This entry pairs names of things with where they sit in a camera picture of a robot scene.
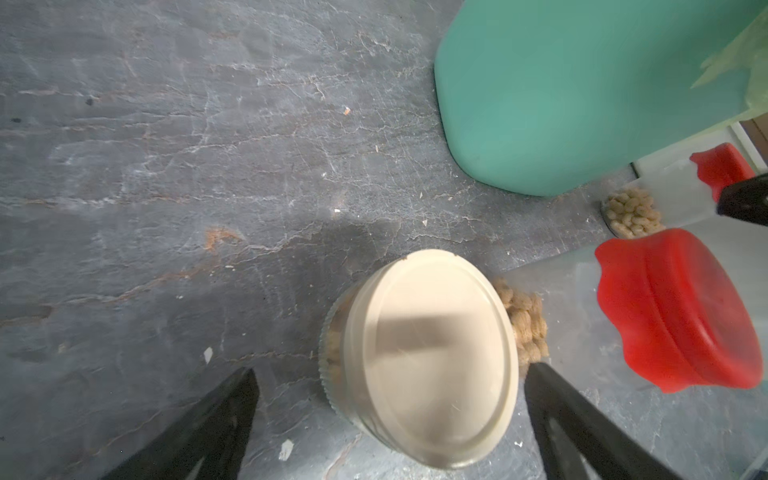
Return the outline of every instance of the clear plastic container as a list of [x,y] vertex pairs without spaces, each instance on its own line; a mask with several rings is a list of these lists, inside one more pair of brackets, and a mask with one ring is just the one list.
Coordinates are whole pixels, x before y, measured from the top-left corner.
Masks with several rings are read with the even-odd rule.
[[768,478],[768,447],[755,458],[739,480],[765,480],[766,478]]
[[541,295],[551,364],[578,389],[752,388],[763,376],[736,288],[692,233],[613,239],[504,275]]
[[603,217],[619,238],[683,227],[717,215],[722,189],[754,174],[732,144],[721,144],[625,184],[603,202]]
[[541,295],[552,367],[577,389],[654,385],[624,361],[621,335],[598,304],[601,266],[595,247],[520,266],[503,278],[515,291]]
[[711,217],[685,229],[717,257],[744,301],[763,348],[763,379],[768,380],[768,228]]

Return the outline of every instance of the white speck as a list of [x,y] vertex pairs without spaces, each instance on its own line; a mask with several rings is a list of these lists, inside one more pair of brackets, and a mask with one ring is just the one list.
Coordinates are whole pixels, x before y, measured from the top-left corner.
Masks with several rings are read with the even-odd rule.
[[290,440],[286,440],[283,442],[282,446],[280,446],[280,454],[277,456],[278,460],[282,460],[285,462],[288,457],[290,457],[290,453],[293,451],[293,442]]

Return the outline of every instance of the gray stone floor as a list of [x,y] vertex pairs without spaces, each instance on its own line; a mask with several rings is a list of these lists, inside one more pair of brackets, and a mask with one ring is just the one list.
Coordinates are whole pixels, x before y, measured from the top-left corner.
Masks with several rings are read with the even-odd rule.
[[[316,369],[334,299],[403,254],[493,275],[608,236],[595,203],[629,169],[544,199],[453,163],[432,59],[459,5],[3,3],[0,476],[95,478],[240,366],[262,391],[241,478],[543,476],[522,397],[486,460],[441,472],[338,418]],[[688,478],[768,443],[765,387],[586,393]]]

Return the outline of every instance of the jar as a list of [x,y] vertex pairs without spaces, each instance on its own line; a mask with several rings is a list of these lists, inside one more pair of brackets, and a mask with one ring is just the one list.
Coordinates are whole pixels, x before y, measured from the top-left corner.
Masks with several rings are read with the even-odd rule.
[[578,389],[611,384],[752,388],[763,361],[749,314],[714,255],[669,229],[612,239],[504,276],[547,313],[551,363]]
[[347,290],[320,340],[333,408],[436,468],[486,456],[515,407],[518,358],[501,300],[470,262],[411,253]]
[[619,238],[683,227],[716,216],[720,192],[754,176],[736,147],[721,144],[625,184],[603,201],[603,217]]

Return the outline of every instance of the light green plastic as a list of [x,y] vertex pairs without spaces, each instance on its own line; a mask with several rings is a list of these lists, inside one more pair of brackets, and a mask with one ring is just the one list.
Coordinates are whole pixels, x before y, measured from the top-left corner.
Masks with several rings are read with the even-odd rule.
[[551,196],[736,118],[746,65],[692,85],[765,7],[466,0],[435,60],[451,153],[481,182]]
[[706,85],[721,74],[739,69],[750,70],[750,83],[746,87],[744,101],[747,111],[724,124],[749,120],[768,112],[768,8],[722,51],[708,58],[702,65],[704,73],[696,80],[694,88]]

